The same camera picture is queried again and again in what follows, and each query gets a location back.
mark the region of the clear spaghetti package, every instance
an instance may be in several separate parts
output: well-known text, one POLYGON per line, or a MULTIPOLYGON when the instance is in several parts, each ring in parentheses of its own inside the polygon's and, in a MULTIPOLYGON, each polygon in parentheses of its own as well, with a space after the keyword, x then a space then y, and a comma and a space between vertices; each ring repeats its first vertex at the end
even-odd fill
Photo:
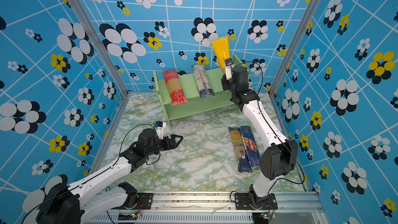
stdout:
POLYGON ((252 170, 260 169, 260 153, 258 152, 256 141, 250 126, 241 126, 240 133, 245 143, 246 154, 252 170))
POLYGON ((238 172, 251 172, 248 157, 238 127, 229 127, 235 152, 238 157, 238 172))
POLYGON ((207 78, 205 66, 203 64, 193 65, 193 76, 195 76, 196 86, 198 87, 201 99, 206 97, 215 97, 213 88, 207 78))
POLYGON ((187 103, 188 100, 185 97, 184 90, 182 90, 177 71, 175 69, 165 70, 163 71, 163 76, 172 99, 172 105, 187 103))

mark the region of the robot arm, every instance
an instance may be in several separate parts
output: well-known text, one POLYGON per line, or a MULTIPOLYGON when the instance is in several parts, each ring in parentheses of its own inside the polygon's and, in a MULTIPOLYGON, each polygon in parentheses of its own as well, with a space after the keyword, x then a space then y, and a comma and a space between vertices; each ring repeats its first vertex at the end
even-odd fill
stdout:
POLYGON ((249 90, 246 67, 234 67, 232 60, 226 59, 225 71, 226 75, 221 79, 224 90, 231 91, 231 101, 250 119, 265 149, 260 158, 261 173, 257 181, 250 186, 248 194, 250 205, 254 209, 259 209, 266 202, 273 202, 273 209, 277 209, 271 189, 278 179, 295 168, 297 143, 294 140, 289 141, 278 130, 265 112, 257 93, 249 90))
POLYGON ((171 137, 163 138, 165 127, 165 122, 156 122, 153 129, 144 129, 138 141, 107 166, 70 185, 58 183, 53 186, 39 206, 37 224, 80 224, 114 207, 134 207, 137 190, 128 183, 121 183, 109 192, 96 194, 135 171, 147 161, 148 156, 177 148, 183 137, 172 134, 171 137))

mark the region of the barilla pasta box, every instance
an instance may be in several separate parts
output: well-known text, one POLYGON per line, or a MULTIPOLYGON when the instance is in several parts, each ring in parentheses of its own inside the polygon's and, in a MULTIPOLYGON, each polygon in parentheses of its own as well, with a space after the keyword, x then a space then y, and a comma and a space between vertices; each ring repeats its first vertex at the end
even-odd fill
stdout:
POLYGON ((260 169, 260 153, 258 152, 256 141, 254 140, 253 132, 250 126, 241 126, 240 134, 245 143, 246 154, 249 159, 249 164, 252 170, 260 169))

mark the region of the yellow spaghetti package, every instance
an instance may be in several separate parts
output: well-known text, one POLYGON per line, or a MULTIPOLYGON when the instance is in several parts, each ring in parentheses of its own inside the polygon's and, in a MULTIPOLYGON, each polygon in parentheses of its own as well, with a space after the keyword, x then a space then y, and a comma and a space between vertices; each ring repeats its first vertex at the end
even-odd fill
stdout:
POLYGON ((218 63, 220 64, 220 68, 222 70, 225 69, 225 59, 229 59, 229 36, 220 37, 219 39, 212 41, 211 44, 213 45, 214 52, 216 53, 218 63))

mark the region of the red spaghetti package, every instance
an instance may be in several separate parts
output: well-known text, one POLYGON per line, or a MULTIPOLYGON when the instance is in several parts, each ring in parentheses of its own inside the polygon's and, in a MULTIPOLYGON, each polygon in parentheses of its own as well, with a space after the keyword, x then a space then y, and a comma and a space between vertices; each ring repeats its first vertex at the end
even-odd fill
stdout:
POLYGON ((175 69, 163 71, 164 79, 166 80, 167 89, 169 90, 172 105, 179 105, 187 103, 188 100, 184 95, 178 73, 175 69))

